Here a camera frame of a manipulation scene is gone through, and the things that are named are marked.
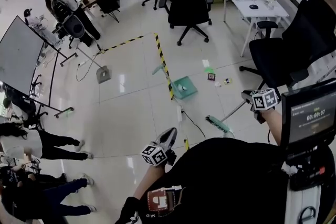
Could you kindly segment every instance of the desk leg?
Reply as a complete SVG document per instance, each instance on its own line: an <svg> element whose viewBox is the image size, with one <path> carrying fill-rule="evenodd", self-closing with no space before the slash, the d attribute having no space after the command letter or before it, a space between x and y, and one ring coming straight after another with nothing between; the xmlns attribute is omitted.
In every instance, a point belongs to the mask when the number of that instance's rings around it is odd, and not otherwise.
<svg viewBox="0 0 336 224"><path fill-rule="evenodd" d="M278 25L280 21L281 21L281 17L277 17L277 19L276 19L275 22L276 22L276 24ZM270 35L270 38L273 36L274 32L275 32L275 29L272 30L271 35Z"/></svg>
<svg viewBox="0 0 336 224"><path fill-rule="evenodd" d="M89 8L86 8L85 11L91 16L92 19L95 19L95 15L93 15Z"/></svg>
<svg viewBox="0 0 336 224"><path fill-rule="evenodd" d="M223 22L226 22L226 9L227 9L226 3L227 3L227 0L224 0L224 18L223 18Z"/></svg>
<svg viewBox="0 0 336 224"><path fill-rule="evenodd" d="M252 31L253 25L256 23L256 20L257 20L257 18L251 18L251 23L250 23L250 26L248 28L248 32L247 32L247 36L246 36L246 39L245 39L244 47L243 47L243 50L242 50L242 53L241 53L240 57L244 56L244 52L246 50L246 47L247 47L247 44L248 44L248 40L249 40L250 35L251 35L251 31Z"/></svg>

